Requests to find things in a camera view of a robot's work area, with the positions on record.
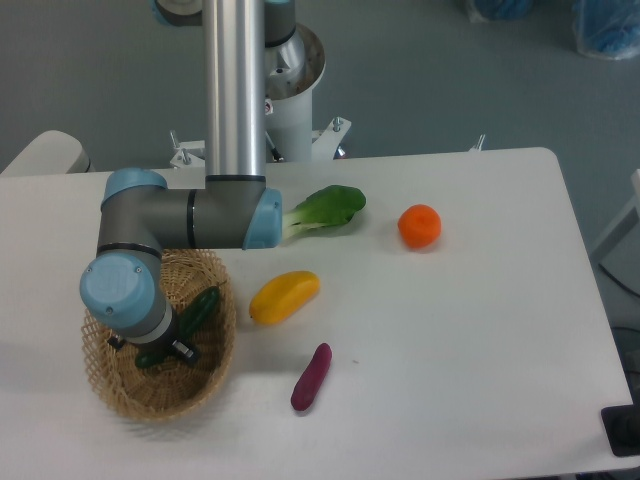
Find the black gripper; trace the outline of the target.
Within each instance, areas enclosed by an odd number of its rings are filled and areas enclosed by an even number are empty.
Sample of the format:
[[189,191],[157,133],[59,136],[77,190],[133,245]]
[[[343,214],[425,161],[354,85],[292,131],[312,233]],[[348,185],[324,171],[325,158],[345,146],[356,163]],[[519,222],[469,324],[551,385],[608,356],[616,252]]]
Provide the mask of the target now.
[[140,351],[166,350],[171,344],[171,354],[185,364],[196,364],[200,359],[197,347],[177,339],[177,313],[172,305],[152,308],[133,326],[120,328],[119,336],[112,335],[107,343],[113,349],[122,349],[127,343]]

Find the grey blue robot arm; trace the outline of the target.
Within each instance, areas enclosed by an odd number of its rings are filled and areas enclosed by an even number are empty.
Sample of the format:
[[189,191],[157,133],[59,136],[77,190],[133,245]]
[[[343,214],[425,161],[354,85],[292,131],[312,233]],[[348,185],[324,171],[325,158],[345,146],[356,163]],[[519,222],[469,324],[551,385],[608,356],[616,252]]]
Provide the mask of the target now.
[[197,350],[159,284],[166,249],[261,249],[279,244],[282,197],[266,185],[265,51],[296,29],[290,1],[201,1],[186,10],[204,29],[205,185],[168,187],[153,171],[112,173],[82,301],[116,345],[196,362]]

